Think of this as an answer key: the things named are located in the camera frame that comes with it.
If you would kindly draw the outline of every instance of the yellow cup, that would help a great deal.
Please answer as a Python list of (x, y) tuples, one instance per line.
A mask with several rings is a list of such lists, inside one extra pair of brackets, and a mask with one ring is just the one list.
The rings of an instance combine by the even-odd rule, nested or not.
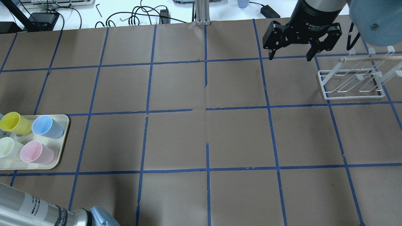
[(0, 129), (16, 134), (28, 135), (32, 132), (32, 122), (17, 112), (10, 112), (0, 120)]

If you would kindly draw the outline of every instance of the pink cup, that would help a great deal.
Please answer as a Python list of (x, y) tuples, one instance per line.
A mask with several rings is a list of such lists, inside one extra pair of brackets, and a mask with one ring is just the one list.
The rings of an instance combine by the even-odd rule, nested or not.
[(22, 148), (21, 159), (24, 162), (47, 164), (54, 159), (54, 151), (34, 140)]

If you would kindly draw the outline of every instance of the beige tray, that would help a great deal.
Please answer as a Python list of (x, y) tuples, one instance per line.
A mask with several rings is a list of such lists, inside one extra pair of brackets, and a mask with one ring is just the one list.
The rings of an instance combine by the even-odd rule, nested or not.
[[(40, 115), (25, 115), (24, 117), (29, 121), (33, 122), (39, 116)], [(27, 163), (23, 162), (22, 160), (14, 161), (0, 158), (0, 170), (52, 169), (59, 163), (60, 157), (62, 156), (64, 143), (66, 142), (68, 127), (70, 125), (70, 119), (66, 115), (49, 115), (49, 116), (52, 117), (56, 122), (60, 123), (60, 125), (64, 128), (63, 135), (57, 139), (36, 135), (33, 132), (24, 136), (6, 132), (5, 134), (2, 134), (0, 137), (11, 137), (13, 140), (16, 140), (22, 144), (26, 144), (33, 140), (39, 141), (55, 152), (54, 159), (48, 164), (39, 164), (39, 163)]]

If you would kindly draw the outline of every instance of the tray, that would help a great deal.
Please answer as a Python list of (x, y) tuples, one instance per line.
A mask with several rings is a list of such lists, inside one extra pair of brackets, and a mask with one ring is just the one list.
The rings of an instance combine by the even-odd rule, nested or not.
[[(40, 115), (25, 115), (24, 117), (29, 121), (33, 122), (39, 116)], [(28, 163), (22, 160), (13, 161), (9, 159), (0, 158), (0, 170), (52, 169), (59, 163), (60, 157), (62, 156), (64, 143), (66, 142), (68, 128), (70, 126), (70, 119), (66, 115), (49, 115), (49, 116), (56, 122), (60, 123), (60, 125), (64, 128), (63, 135), (57, 139), (36, 135), (33, 132), (24, 136), (20, 134), (6, 132), (2, 134), (0, 138), (11, 137), (13, 140), (16, 140), (24, 145), (33, 140), (39, 141), (55, 152), (54, 159), (48, 164), (39, 164), (39, 163)]]

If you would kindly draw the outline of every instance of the screw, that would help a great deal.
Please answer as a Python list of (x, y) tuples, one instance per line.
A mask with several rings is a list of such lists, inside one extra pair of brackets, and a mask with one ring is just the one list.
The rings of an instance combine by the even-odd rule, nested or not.
[(370, 25), (370, 28), (371, 29), (377, 29), (378, 28), (378, 24), (376, 24), (376, 23), (374, 23), (374, 24), (372, 24), (372, 25)]

